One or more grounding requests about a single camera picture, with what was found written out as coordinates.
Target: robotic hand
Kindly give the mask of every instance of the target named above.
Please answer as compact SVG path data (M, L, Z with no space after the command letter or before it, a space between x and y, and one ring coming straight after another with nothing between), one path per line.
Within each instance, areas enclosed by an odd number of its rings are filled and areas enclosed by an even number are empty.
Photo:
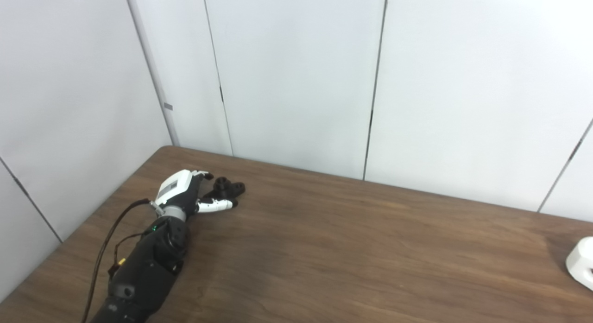
M214 189L199 198L202 180L212 178L207 171L182 170L161 184L156 200L150 201L157 219L142 232L125 262L109 270L107 298L91 323L144 323L161 308L183 268L189 238L187 219L197 213L237 207L236 198L245 192L243 183L219 177Z

